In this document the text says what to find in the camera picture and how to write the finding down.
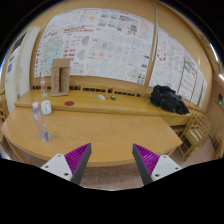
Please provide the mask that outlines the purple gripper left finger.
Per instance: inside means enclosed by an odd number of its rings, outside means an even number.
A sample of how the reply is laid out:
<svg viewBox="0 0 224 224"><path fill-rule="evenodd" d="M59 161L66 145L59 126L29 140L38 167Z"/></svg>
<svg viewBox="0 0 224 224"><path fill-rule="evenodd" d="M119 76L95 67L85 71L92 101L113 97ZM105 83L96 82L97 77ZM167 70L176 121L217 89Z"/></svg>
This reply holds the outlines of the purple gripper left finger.
<svg viewBox="0 0 224 224"><path fill-rule="evenodd" d="M91 144L88 143L66 155L56 154L42 166L42 169L79 185L91 153Z"/></svg>

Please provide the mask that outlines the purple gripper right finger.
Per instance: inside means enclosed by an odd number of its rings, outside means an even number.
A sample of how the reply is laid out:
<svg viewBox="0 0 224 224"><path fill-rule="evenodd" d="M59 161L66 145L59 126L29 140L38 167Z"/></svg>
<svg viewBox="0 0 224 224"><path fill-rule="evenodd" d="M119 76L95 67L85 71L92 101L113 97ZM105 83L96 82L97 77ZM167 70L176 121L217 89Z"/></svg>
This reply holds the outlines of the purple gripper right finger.
<svg viewBox="0 0 224 224"><path fill-rule="evenodd" d="M159 156L137 144L133 145L132 154L144 185L181 170L168 155Z"/></svg>

